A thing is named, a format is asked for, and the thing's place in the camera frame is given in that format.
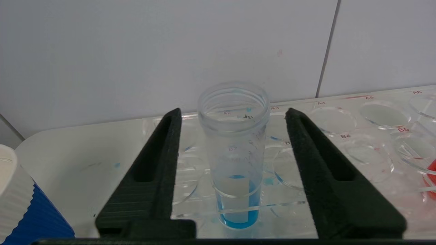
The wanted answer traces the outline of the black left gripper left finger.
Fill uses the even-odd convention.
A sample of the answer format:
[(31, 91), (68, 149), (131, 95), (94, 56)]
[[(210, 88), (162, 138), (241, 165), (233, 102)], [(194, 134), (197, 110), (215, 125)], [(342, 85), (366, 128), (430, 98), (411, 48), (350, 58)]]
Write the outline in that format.
[(171, 219), (181, 110), (166, 113), (98, 214), (101, 238), (194, 239), (193, 220)]

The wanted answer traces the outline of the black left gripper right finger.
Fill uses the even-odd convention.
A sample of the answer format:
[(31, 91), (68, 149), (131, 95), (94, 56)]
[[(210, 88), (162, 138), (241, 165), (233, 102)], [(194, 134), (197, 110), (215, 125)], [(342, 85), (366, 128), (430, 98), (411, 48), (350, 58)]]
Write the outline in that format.
[(321, 239), (401, 239), (402, 214), (304, 113), (289, 108), (287, 132)]

